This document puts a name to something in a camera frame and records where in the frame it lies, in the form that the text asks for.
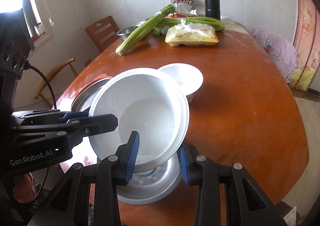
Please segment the person's hand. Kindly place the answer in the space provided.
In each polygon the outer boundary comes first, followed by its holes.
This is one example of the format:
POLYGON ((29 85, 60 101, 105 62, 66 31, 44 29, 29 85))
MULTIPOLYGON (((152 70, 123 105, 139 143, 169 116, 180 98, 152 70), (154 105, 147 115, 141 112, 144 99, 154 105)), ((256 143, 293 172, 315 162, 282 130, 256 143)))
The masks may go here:
POLYGON ((13 187, 13 196, 18 203, 26 204, 33 201, 36 197, 33 184, 33 177, 30 173, 15 178, 13 187))

